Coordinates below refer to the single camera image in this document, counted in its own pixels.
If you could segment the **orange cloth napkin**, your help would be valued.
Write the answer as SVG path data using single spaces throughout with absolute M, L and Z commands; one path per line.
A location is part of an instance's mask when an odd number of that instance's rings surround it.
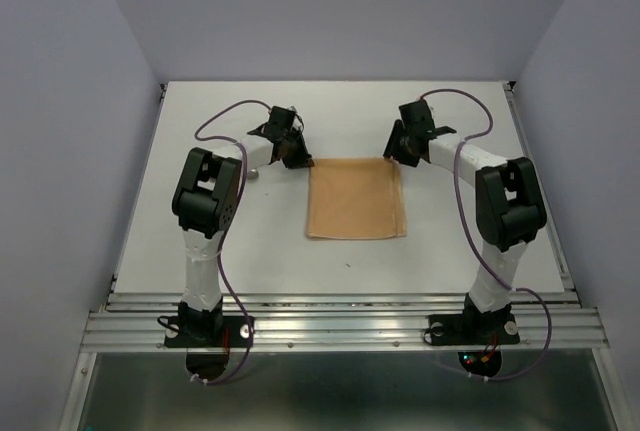
M 318 159 L 310 169 L 306 236 L 328 240 L 404 237 L 399 166 L 384 158 Z

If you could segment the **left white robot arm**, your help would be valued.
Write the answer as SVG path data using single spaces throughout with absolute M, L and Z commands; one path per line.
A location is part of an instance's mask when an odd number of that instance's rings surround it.
M 288 169 L 314 165 L 307 149 L 304 124 L 293 107 L 273 106 L 267 120 L 240 138 L 206 136 L 208 120 L 194 133 L 214 149 L 192 148 L 186 157 L 172 198 L 171 210 L 183 231 L 186 285 L 179 303 L 181 314 L 194 314 L 188 333 L 199 344 L 215 343 L 222 333 L 220 256 L 224 238 L 239 207 L 251 170 L 275 162 Z

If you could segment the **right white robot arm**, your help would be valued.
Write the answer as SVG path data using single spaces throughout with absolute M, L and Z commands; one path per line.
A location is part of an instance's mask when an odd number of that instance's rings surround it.
M 471 143 L 449 126 L 438 127 L 424 100 L 399 107 L 383 152 L 410 167 L 425 161 L 453 175 L 463 231 L 479 262 L 468 293 L 474 308 L 460 317 L 463 335 L 482 341 L 496 329 L 492 313 L 504 310 L 519 262 L 538 231 L 546 226 L 537 174 L 526 157 L 507 159 Z

